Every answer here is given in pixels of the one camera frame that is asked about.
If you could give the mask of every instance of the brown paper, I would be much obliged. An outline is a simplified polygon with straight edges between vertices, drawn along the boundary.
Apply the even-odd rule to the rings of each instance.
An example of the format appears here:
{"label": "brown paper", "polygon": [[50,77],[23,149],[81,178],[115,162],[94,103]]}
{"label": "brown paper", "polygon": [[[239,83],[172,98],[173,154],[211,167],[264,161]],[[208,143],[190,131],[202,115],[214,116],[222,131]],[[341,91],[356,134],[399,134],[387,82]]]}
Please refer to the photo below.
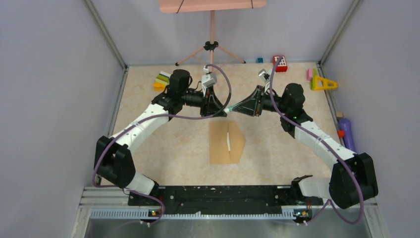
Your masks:
{"label": "brown paper", "polygon": [[209,124],[210,136],[210,164],[236,164],[241,159],[245,146],[243,136],[235,121],[211,121]]}

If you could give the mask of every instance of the yellow block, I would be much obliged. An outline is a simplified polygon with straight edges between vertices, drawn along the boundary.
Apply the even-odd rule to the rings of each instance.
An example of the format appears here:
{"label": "yellow block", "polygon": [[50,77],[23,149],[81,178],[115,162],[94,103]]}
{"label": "yellow block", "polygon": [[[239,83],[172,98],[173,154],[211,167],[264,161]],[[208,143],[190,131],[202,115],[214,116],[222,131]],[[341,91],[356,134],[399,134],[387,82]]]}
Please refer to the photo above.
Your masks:
{"label": "yellow block", "polygon": [[312,90],[331,90],[337,89],[338,83],[332,80],[319,77],[318,75],[314,75],[311,82],[311,89]]}
{"label": "yellow block", "polygon": [[166,85],[163,85],[161,83],[155,82],[155,84],[153,84],[153,88],[155,91],[163,91],[165,90]]}

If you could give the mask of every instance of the red box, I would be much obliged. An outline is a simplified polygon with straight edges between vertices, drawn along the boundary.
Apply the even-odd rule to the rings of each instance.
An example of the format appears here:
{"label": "red box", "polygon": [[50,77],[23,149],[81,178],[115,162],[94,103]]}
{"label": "red box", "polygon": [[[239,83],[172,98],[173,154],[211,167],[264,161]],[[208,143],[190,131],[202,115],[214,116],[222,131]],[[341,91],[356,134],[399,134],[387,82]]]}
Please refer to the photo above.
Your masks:
{"label": "red box", "polygon": [[280,64],[276,68],[276,72],[286,72],[287,71],[287,62],[285,56],[273,56],[273,65],[275,65],[278,58],[281,57]]}

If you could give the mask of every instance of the table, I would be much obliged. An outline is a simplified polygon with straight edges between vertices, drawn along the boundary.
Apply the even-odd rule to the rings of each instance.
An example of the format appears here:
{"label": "table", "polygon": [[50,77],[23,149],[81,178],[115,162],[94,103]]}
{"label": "table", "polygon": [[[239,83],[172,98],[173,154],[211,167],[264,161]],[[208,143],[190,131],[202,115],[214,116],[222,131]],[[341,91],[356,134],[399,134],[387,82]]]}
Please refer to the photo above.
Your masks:
{"label": "table", "polygon": [[[318,126],[339,141],[330,108],[323,91],[312,91],[306,81],[308,68],[315,63],[289,63],[286,73],[276,73],[273,88],[281,94],[291,82],[304,88],[304,109]],[[196,87],[203,73],[202,65],[131,66],[125,84],[114,133],[127,126],[141,114],[159,93],[153,83],[160,71],[188,70]],[[271,70],[271,63],[227,64],[222,69],[232,84],[233,105],[249,96],[262,80],[258,72]],[[227,97],[223,76],[216,73],[215,92],[222,103]],[[184,106],[179,115],[199,117],[199,109]],[[290,184],[295,177],[314,175],[330,177],[328,167],[306,145],[293,139],[281,128],[279,115],[264,111],[258,117],[230,113],[246,138],[245,148],[238,164],[210,165],[209,120],[172,119],[158,128],[138,149],[133,160],[136,170],[160,185],[269,185]]]}
{"label": "table", "polygon": [[159,0],[160,10],[164,13],[212,11],[263,7],[266,0]]}

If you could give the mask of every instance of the white wall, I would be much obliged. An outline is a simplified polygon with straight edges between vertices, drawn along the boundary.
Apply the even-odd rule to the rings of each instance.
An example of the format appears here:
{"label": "white wall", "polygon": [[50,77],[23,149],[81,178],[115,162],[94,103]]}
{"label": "white wall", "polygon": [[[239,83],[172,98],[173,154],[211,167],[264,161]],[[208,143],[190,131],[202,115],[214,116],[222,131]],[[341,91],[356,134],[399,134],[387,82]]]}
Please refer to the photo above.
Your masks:
{"label": "white wall", "polygon": [[[209,12],[162,13],[158,0],[93,2],[127,64],[173,64],[210,40]],[[319,60],[351,2],[267,0],[263,8],[217,11],[216,40],[248,62],[275,54]],[[216,51],[216,61],[227,58]]]}
{"label": "white wall", "polygon": [[68,237],[122,72],[81,0],[0,1],[0,237]]}
{"label": "white wall", "polygon": [[392,237],[419,237],[420,2],[364,1],[326,64],[356,150],[374,159]]}

